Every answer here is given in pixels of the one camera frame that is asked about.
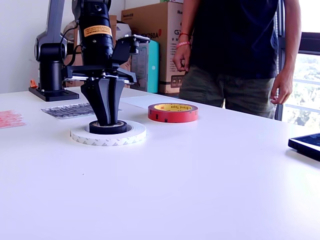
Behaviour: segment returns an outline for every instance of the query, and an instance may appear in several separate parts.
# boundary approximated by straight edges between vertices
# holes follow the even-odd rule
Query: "white wall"
[[[45,31],[49,0],[16,0],[0,3],[0,94],[27,91],[38,82],[34,57],[36,37]],[[125,0],[113,0],[110,14],[121,19]],[[74,20],[72,0],[65,0],[62,29]]]
[[[160,3],[160,0],[125,0],[125,9],[132,9],[158,3]]]

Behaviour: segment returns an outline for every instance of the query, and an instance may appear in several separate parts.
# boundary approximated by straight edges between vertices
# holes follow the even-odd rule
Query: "black t-shirt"
[[[276,75],[278,0],[201,0],[191,64],[245,79]]]

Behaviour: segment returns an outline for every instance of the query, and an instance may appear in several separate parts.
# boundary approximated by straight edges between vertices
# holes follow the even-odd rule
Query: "man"
[[[180,98],[216,107],[225,100],[227,109],[273,119],[292,93],[301,40],[299,0],[284,0],[285,63],[276,76],[278,1],[184,0],[173,60],[187,71]]]

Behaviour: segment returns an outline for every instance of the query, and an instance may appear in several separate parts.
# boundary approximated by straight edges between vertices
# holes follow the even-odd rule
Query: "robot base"
[[[64,101],[79,99],[79,94],[69,90],[45,91],[42,92],[37,88],[29,87],[29,92],[46,102]]]

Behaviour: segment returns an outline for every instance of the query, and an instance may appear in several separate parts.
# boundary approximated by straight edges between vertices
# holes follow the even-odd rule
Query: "white tape roll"
[[[70,135],[78,143],[92,146],[121,146],[137,143],[147,136],[147,129],[144,125],[134,121],[125,120],[132,129],[125,133],[114,135],[99,135],[89,132],[89,125],[71,129]]]

